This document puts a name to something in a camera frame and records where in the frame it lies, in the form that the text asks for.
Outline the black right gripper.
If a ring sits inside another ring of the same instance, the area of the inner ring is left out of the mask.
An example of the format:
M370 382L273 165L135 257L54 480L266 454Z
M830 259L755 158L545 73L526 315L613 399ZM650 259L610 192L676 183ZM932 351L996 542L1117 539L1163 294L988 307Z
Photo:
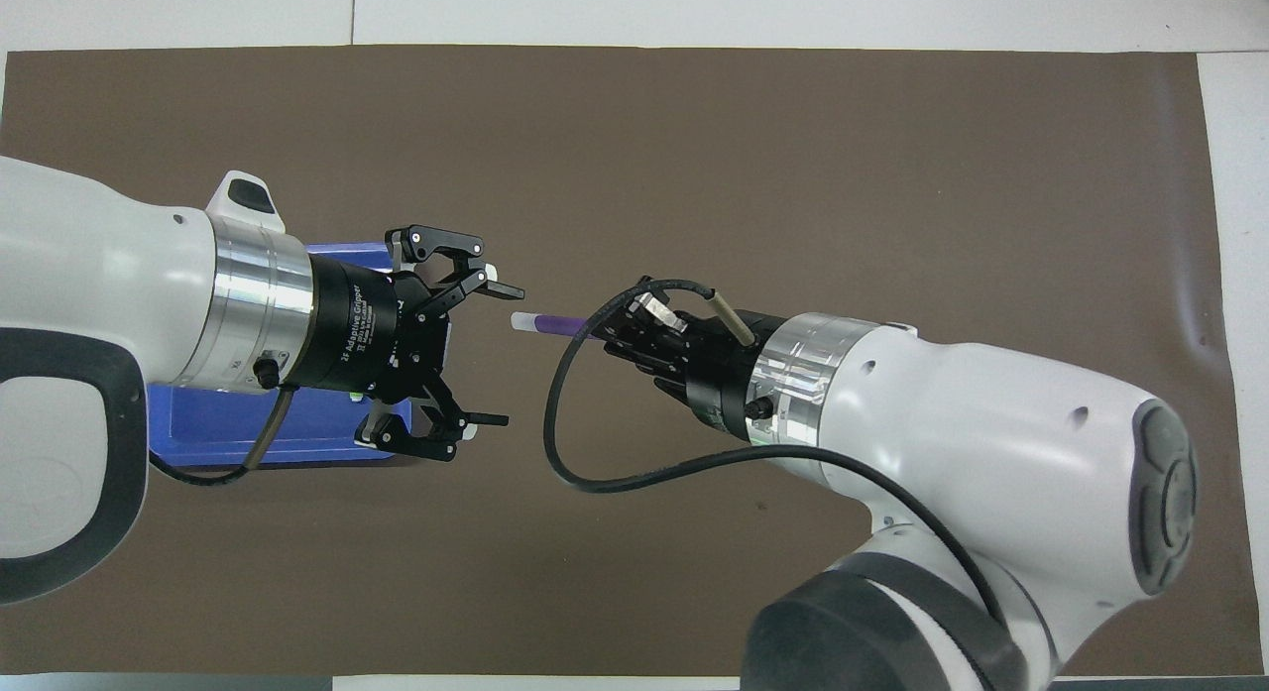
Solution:
M600 328L604 352L667 387L685 387L687 406L707 427L750 442L745 404L753 369L783 316L739 311L756 344L744 347L721 320L685 320L673 311L669 293L638 281L618 295L617 328Z

